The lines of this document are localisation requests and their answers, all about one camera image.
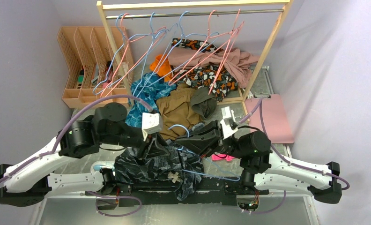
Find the metal rod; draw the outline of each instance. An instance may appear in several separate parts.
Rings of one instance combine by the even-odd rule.
[[[244,10],[239,12],[239,14],[250,14],[250,13],[281,13],[283,9],[259,9],[259,10]],[[209,15],[211,12],[200,12],[200,13],[186,13],[184,16],[196,16],[196,15]],[[237,14],[238,11],[222,11],[214,12],[212,15],[231,15]],[[154,14],[153,17],[176,17],[181,16],[182,13],[169,13],[169,14]],[[124,19],[139,19],[139,18],[150,18],[151,14],[141,14],[141,15],[127,15]],[[107,20],[116,20],[118,15],[111,15],[105,17]]]

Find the patterned fabric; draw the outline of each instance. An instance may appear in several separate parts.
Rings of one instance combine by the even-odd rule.
[[[169,146],[166,149],[169,156],[154,157],[146,160],[139,160],[136,157],[137,149],[128,148],[115,159],[115,178],[124,183],[148,183],[152,181],[171,181],[168,179],[169,172],[178,172],[180,182],[173,185],[177,187],[175,195],[179,201],[184,200],[195,192],[196,185],[200,183],[201,176],[194,173],[183,172],[182,169],[195,172],[203,172],[203,164],[199,156],[179,151],[179,145],[170,139],[166,141]]]
[[[179,38],[174,38],[172,46],[177,44]],[[193,50],[198,50],[203,44],[203,41],[196,40],[182,40],[182,42],[177,46],[179,48],[190,48]],[[204,51],[201,52],[214,52],[217,49],[216,46],[210,45]],[[215,54],[224,51],[224,49],[219,49]],[[193,69],[189,74],[183,78],[183,82],[188,84],[192,88],[198,88],[201,86],[210,87],[211,83],[215,79],[216,73],[218,71],[219,65],[210,64],[207,67],[197,67]],[[188,72],[188,70],[182,70],[178,77]],[[215,95],[218,101],[222,101],[230,90],[236,90],[238,88],[238,83],[234,77],[223,67],[216,82],[214,83],[212,93]]]
[[[136,96],[142,89],[139,98],[146,101],[152,108],[156,110],[158,110],[158,106],[156,106],[155,102],[162,97],[168,96],[172,90],[176,89],[176,85],[169,86],[168,83],[163,82],[163,79],[156,82],[151,87],[143,88],[144,86],[150,85],[153,82],[157,81],[158,79],[159,77],[157,76],[157,74],[147,73],[144,76],[142,76],[141,79],[133,82],[131,86],[132,93],[135,93]],[[136,86],[139,83],[141,84],[137,87],[137,91],[134,92]],[[125,121],[126,124],[132,127],[140,128],[143,113],[148,113],[146,107],[144,107],[139,102],[135,102],[135,104],[133,105],[132,109],[129,111],[126,117]]]

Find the white wall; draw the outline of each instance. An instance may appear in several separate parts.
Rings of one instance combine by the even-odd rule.
[[[99,17],[96,0],[51,0],[62,19],[63,25],[65,26],[102,26],[101,19]],[[151,2],[176,2],[184,0],[134,0],[131,3],[151,3]],[[286,31],[288,30],[291,22],[297,14],[300,6],[304,0],[295,0],[293,7],[288,14],[288,18],[285,21],[280,33],[278,34],[277,41],[275,42],[273,49],[275,49],[278,44],[282,41]],[[103,4],[125,4],[130,3],[127,0],[103,0]],[[281,6],[259,6],[259,7],[241,7],[242,10],[246,9],[270,9],[270,8],[281,8]],[[130,14],[151,14],[155,13],[183,13],[185,11],[190,12],[207,12],[213,9],[219,11],[230,11],[238,10],[239,7],[217,7],[217,8],[181,8],[181,9],[161,9],[161,10],[136,10],[130,11]],[[125,12],[110,12],[107,15],[119,15]],[[240,15],[238,19],[238,24],[245,20],[245,25],[236,40],[235,47],[239,47],[245,51],[249,51],[253,54],[261,54],[264,45],[268,39],[269,34],[274,26],[274,23],[278,17],[279,13],[266,13],[266,14],[248,14]],[[213,16],[211,19],[211,30],[212,32],[228,32],[232,29],[235,20],[235,15],[221,15],[220,17]],[[155,18],[153,20],[153,28],[156,30],[162,26],[171,26],[178,21],[178,17],[169,18]],[[184,28],[184,33],[202,33],[207,32],[207,16],[189,16],[184,17],[181,24]],[[151,29],[149,27],[149,19],[127,19],[124,20],[124,26],[129,31],[129,36],[137,33],[150,33]],[[171,40],[172,35],[168,34],[167,39],[162,41],[161,45],[156,48],[155,52],[152,52],[151,57],[148,58],[148,62],[151,62],[155,55],[162,53],[168,42]],[[199,36],[190,36],[190,39],[201,39]],[[224,38],[217,40],[215,43],[219,43],[219,46],[226,41]],[[134,55],[135,62],[139,59],[148,49],[151,44],[151,38],[146,37],[143,40],[132,43],[132,51]]]
[[[69,119],[60,23],[49,1],[0,1],[0,164],[39,150]],[[33,210],[0,205],[0,225],[28,224]]]
[[[293,156],[336,161],[351,183],[316,203],[323,225],[371,225],[371,1],[305,1],[270,68],[295,135]]]

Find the dark gray cloth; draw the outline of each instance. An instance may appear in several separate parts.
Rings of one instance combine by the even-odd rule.
[[[201,115],[204,120],[208,120],[215,112],[217,101],[215,96],[209,93],[209,87],[198,88],[191,97],[191,109]]]
[[[200,157],[186,152],[186,148],[183,148],[181,151],[178,150],[180,146],[170,139],[166,142],[169,145],[166,146],[166,149],[170,152],[170,155],[167,157],[139,160],[136,157],[137,149],[126,149],[115,159],[116,180],[129,184],[172,180],[168,179],[169,172],[178,172],[181,181],[173,184],[177,186],[175,190],[177,199],[182,201],[194,193],[196,185],[201,181],[201,176],[184,172],[182,169],[203,173],[203,164]]]

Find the blue tie-dye cloth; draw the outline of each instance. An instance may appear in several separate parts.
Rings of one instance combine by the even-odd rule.
[[[146,73],[140,80],[137,80],[132,83],[132,93],[137,96],[144,85],[148,86],[153,82],[159,79],[157,74],[153,73]],[[137,91],[134,92],[136,86],[141,82],[141,84],[137,87]],[[146,101],[152,108],[158,110],[158,106],[156,106],[155,102],[162,98],[169,96],[172,90],[176,89],[176,85],[169,86],[167,82],[164,82],[163,79],[154,83],[151,87],[145,87],[142,93],[139,95],[139,98]],[[129,111],[129,114],[126,117],[126,124],[132,127],[140,128],[141,127],[141,118],[143,113],[148,113],[146,107],[144,107],[141,103],[135,102],[132,109]]]

